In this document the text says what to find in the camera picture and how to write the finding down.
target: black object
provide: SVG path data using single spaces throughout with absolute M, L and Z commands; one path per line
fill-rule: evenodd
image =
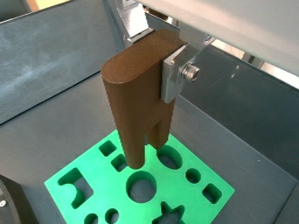
M 0 224 L 39 223 L 23 188 L 10 178 L 0 175 Z

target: screw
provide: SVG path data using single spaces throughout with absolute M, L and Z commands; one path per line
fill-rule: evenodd
M 2 200 L 0 201 L 0 207 L 5 207 L 6 206 L 6 200 Z
M 182 69 L 182 77 L 190 82 L 197 81 L 199 73 L 201 69 L 191 62 Z

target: circular hole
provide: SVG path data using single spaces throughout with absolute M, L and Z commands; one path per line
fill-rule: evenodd
M 98 223 L 99 223 L 99 217 L 94 213 L 91 213 L 85 220 L 85 224 L 98 224 Z
M 130 199 L 138 203 L 150 201 L 157 193 L 155 177 L 146 171 L 135 172 L 127 180 L 126 192 Z
M 118 222 L 119 219 L 119 213 L 115 208 L 111 208 L 107 210 L 106 220 L 109 224 L 114 224 Z
M 194 184 L 198 184 L 202 180 L 202 174 L 199 173 L 198 170 L 195 169 L 190 169 L 186 172 L 186 178 L 189 179 L 189 181 Z
M 174 147 L 166 145 L 157 151 L 162 164 L 170 169 L 178 170 L 183 166 L 183 158 Z

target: metal plate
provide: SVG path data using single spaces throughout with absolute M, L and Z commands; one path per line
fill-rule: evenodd
M 115 129 L 99 75 L 0 126 L 0 172 L 25 186 L 41 223 L 63 223 L 43 185 Z M 173 133 L 237 192 L 215 223 L 273 223 L 297 180 L 182 97 Z

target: green foam board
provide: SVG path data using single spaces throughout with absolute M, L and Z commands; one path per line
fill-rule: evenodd
M 159 223 L 163 211 L 182 213 L 181 224 L 211 223 L 235 190 L 218 173 L 201 161 L 179 140 L 170 135 L 161 150 L 146 146 L 146 163 L 139 170 L 126 166 L 126 157 L 114 131 L 47 181 L 46 187 L 67 223 L 110 223 L 118 213 L 117 224 Z M 177 167 L 162 163 L 169 157 Z M 86 198 L 74 185 L 85 178 L 93 189 Z M 135 181 L 147 179 L 155 195 L 145 203 L 130 198 Z

